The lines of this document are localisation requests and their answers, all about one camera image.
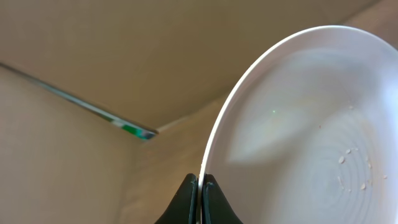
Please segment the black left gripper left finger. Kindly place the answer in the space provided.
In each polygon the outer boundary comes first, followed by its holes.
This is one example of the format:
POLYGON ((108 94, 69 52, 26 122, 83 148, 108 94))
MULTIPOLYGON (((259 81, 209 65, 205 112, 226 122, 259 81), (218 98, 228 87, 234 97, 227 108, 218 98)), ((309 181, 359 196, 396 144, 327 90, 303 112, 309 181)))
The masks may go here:
POLYGON ((196 224, 198 179, 187 174, 170 201, 165 212, 155 224, 196 224))

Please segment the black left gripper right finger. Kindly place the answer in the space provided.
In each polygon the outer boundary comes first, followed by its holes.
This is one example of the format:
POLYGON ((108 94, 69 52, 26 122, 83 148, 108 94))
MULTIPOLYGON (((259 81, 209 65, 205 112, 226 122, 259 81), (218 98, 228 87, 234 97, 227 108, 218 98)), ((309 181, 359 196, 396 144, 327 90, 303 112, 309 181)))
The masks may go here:
POLYGON ((203 181, 201 215, 203 224, 243 224, 211 174, 206 174, 203 181))

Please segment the white plate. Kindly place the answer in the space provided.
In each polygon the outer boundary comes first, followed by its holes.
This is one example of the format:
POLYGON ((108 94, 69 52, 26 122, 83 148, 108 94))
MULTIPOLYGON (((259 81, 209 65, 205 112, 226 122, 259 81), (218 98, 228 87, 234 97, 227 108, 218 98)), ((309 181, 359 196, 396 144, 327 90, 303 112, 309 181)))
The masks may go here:
POLYGON ((396 223, 397 50, 347 26, 284 38, 227 97, 207 175, 243 223, 396 223))

